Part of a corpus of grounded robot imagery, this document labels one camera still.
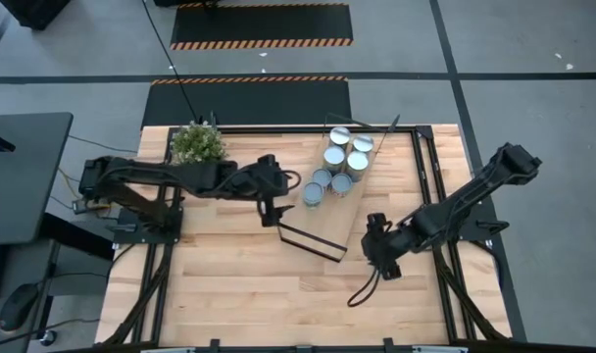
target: wooden table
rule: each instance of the wooden table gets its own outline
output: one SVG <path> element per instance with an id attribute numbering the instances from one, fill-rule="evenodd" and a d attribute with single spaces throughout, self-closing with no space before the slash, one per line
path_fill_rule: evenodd
<path id="1" fill-rule="evenodd" d="M 446 191 L 470 179 L 456 125 L 433 126 Z M 146 127 L 139 160 L 163 161 L 167 126 Z M 311 165 L 321 134 L 226 134 L 229 159 L 239 165 L 274 153 L 284 169 L 301 172 Z M 426 145 L 424 163 L 429 166 Z M 161 346 L 380 345 L 447 343 L 435 268 L 430 252 L 399 259 L 404 278 L 381 281 L 374 296 L 357 308 L 346 301 L 373 268 L 360 239 L 366 215 L 384 212 L 396 222 L 422 203 L 409 134 L 390 134 L 377 155 L 347 247 L 340 263 L 283 243 L 276 228 L 263 228 L 254 203 L 202 200 L 187 195 L 182 238 L 174 250 Z M 437 200 L 429 178 L 431 198 Z M 152 187 L 136 188 L 146 197 Z M 295 191 L 276 205 L 292 203 Z M 509 323 L 491 257 L 467 243 L 459 245 L 472 300 L 502 333 Z M 109 281 L 96 341 L 107 338 L 137 299 L 145 245 L 137 245 L 115 265 Z M 461 312 L 452 295 L 458 334 L 464 337 Z M 149 337 L 153 303 L 146 312 Z"/>

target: potted plant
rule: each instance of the potted plant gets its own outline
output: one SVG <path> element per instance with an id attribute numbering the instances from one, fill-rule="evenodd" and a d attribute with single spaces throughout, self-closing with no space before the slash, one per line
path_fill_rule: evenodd
<path id="1" fill-rule="evenodd" d="M 221 161 L 227 154 L 222 134 L 207 122 L 191 122 L 172 138 L 172 161 L 175 164 Z"/>

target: silver can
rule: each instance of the silver can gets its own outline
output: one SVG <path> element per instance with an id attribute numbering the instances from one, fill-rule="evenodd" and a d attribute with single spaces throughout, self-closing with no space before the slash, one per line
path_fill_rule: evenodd
<path id="1" fill-rule="evenodd" d="M 331 192 L 340 197 L 346 196 L 351 188 L 353 188 L 353 180 L 343 173 L 334 176 L 330 182 Z"/>
<path id="2" fill-rule="evenodd" d="M 324 189 L 317 182 L 309 182 L 305 185 L 302 193 L 302 200 L 307 205 L 307 208 L 316 208 L 322 203 L 324 198 Z"/>
<path id="3" fill-rule="evenodd" d="M 324 189 L 328 188 L 331 179 L 333 179 L 333 176 L 326 169 L 318 169 L 311 175 L 311 181 L 317 182 Z"/>
<path id="4" fill-rule="evenodd" d="M 346 154 L 339 146 L 330 146 L 324 151 L 324 165 L 323 167 L 329 171 L 333 176 L 341 173 L 344 168 L 344 160 Z"/>
<path id="5" fill-rule="evenodd" d="M 359 182 L 364 178 L 369 163 L 368 155 L 364 152 L 352 152 L 348 155 L 348 159 L 346 160 L 346 174 L 353 180 L 353 182 Z"/>
<path id="6" fill-rule="evenodd" d="M 368 135 L 357 135 L 353 140 L 353 151 L 370 153 L 374 148 L 374 140 Z"/>
<path id="7" fill-rule="evenodd" d="M 348 146 L 348 142 L 350 142 L 350 130 L 343 126 L 334 127 L 330 131 L 328 137 L 330 138 L 330 141 L 328 143 L 329 146 L 339 146 L 345 152 L 346 147 Z"/>

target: wooden tray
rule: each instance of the wooden tray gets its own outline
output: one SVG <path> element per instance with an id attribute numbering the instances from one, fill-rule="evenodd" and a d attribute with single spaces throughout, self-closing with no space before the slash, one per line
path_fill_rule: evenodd
<path id="1" fill-rule="evenodd" d="M 378 137 L 376 135 L 371 134 L 374 139 Z M 324 137 L 316 149 L 314 164 L 307 173 L 302 175 L 300 192 L 293 202 L 295 207 L 285 212 L 281 220 L 284 225 L 292 229 L 281 227 L 279 232 L 283 241 L 339 262 L 346 253 L 346 243 L 352 225 L 355 223 L 376 153 L 373 151 L 370 153 L 368 169 L 364 177 L 353 184 L 346 196 L 339 197 L 327 191 L 322 204 L 315 209 L 309 209 L 302 200 L 303 190 L 311 179 L 311 174 L 322 167 L 323 153 L 328 147 L 328 142 L 328 137 Z M 349 143 L 346 155 L 351 149 L 352 146 Z"/>

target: concrete floor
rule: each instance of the concrete floor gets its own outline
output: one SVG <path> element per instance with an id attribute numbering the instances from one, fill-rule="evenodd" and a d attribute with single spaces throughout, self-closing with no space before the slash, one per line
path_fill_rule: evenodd
<path id="1" fill-rule="evenodd" d="M 447 72 L 429 0 L 347 3 L 351 47 L 183 51 L 173 52 L 174 63 L 182 74 Z M 148 5 L 167 40 L 175 9 Z M 596 72 L 596 0 L 439 0 L 439 6 L 460 73 Z M 0 23 L 3 16 L 0 8 Z M 0 76 L 102 83 L 0 83 L 0 114 L 70 111 L 72 134 L 135 149 L 149 83 L 95 77 L 170 73 L 140 1 L 75 0 L 43 32 L 11 20 L 0 42 Z M 503 240 L 527 339 L 596 346 L 596 80 L 530 78 L 462 86 L 484 162 L 505 141 L 544 161 L 534 182 L 493 197 L 499 219 L 512 224 Z M 351 79 L 349 86 L 358 120 L 390 122 L 401 114 L 401 124 L 461 123 L 448 80 Z M 471 131 L 464 133 L 474 145 Z M 61 167 L 79 177 L 82 161 L 110 153 L 71 140 Z M 52 192 L 73 200 L 60 178 Z M 56 203 L 48 210 L 74 219 Z M 101 300 L 57 300 L 51 322 L 97 318 Z M 95 329 L 61 328 L 50 348 L 88 346 Z"/>

